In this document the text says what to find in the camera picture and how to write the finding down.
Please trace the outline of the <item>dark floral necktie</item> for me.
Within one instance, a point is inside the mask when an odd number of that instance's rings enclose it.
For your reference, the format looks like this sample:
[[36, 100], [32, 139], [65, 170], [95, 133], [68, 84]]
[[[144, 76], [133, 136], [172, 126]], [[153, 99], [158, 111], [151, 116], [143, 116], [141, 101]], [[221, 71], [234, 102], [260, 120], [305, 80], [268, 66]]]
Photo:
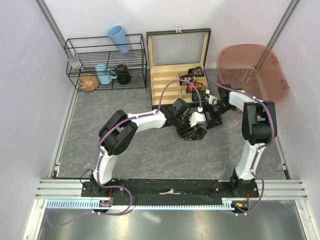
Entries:
[[183, 139], [186, 141], [198, 141], [202, 140], [206, 135], [207, 130], [200, 127], [194, 126], [188, 133], [183, 136]]

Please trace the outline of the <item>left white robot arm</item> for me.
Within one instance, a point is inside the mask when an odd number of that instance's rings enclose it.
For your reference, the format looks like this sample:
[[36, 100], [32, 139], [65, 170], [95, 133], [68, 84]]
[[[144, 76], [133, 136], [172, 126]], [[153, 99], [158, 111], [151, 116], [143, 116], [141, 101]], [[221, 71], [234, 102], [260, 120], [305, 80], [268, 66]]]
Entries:
[[116, 111], [99, 132], [99, 158], [95, 170], [90, 176], [92, 191], [99, 197], [110, 191], [108, 182], [120, 154], [127, 150], [136, 133], [166, 127], [175, 127], [180, 138], [193, 141], [202, 138], [200, 125], [206, 122], [203, 108], [195, 112], [183, 99], [173, 104], [159, 105], [157, 109], [138, 114]]

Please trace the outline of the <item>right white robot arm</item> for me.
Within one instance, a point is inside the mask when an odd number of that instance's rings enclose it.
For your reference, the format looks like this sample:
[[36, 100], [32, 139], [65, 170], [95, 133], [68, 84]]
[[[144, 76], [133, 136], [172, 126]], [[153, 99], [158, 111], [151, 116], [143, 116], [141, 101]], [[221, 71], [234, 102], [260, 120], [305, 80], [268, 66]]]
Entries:
[[206, 128], [222, 125], [221, 116], [224, 113], [239, 109], [242, 112], [244, 148], [229, 182], [215, 182], [214, 192], [219, 196], [259, 197], [255, 172], [264, 149], [277, 136], [275, 104], [262, 101], [242, 89], [232, 89], [229, 84], [219, 86], [218, 93], [219, 98], [216, 98], [209, 89], [205, 91], [205, 99], [208, 101], [205, 110], [209, 115]]

